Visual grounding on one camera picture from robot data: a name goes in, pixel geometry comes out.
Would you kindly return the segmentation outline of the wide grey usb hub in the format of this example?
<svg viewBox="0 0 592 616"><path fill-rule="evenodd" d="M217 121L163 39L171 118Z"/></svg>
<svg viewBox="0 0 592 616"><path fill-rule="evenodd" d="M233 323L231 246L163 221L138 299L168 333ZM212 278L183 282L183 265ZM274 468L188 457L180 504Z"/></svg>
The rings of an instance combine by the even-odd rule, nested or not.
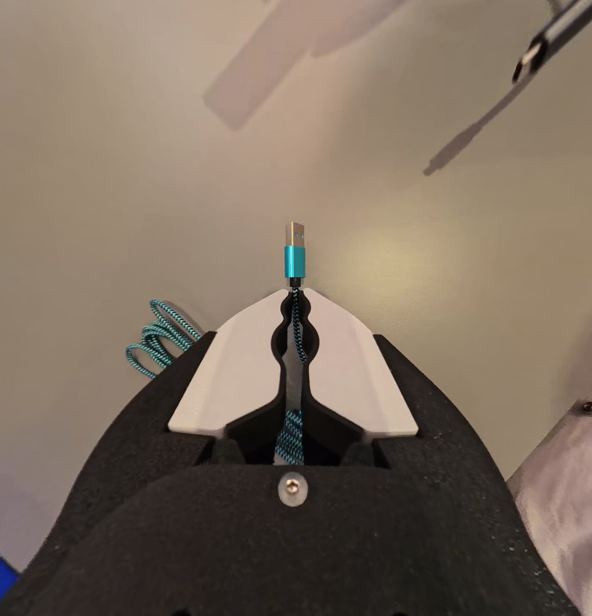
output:
<svg viewBox="0 0 592 616"><path fill-rule="evenodd" d="M592 1L562 2L553 19L532 38L519 58L512 76L512 84L516 84L523 73L537 73L591 22Z"/></svg>

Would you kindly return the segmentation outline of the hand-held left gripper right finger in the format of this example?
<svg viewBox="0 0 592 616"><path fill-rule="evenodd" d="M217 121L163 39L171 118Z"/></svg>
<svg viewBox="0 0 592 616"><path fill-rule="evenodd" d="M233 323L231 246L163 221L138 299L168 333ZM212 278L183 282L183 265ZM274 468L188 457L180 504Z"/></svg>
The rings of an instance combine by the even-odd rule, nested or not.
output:
<svg viewBox="0 0 592 616"><path fill-rule="evenodd" d="M341 459L354 443L415 437L419 428L371 330L313 289L302 292L301 410L308 438Z"/></svg>

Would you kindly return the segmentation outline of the person's pale shirt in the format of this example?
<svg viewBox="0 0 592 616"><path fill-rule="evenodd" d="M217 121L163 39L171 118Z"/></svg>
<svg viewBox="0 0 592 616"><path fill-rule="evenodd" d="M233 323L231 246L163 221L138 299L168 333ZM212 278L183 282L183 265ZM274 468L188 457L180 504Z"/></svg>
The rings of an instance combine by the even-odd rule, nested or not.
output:
<svg viewBox="0 0 592 616"><path fill-rule="evenodd" d="M581 615L592 615L592 390L507 482L532 543Z"/></svg>

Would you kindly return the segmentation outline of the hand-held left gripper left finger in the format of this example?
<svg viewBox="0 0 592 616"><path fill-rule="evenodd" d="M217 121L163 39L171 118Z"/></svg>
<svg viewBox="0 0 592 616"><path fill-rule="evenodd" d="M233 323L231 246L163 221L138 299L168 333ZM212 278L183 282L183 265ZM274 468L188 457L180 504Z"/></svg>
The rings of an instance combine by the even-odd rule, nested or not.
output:
<svg viewBox="0 0 592 616"><path fill-rule="evenodd" d="M234 440L247 463L276 465L290 323L291 293L280 289L219 327L169 419L169 433Z"/></svg>

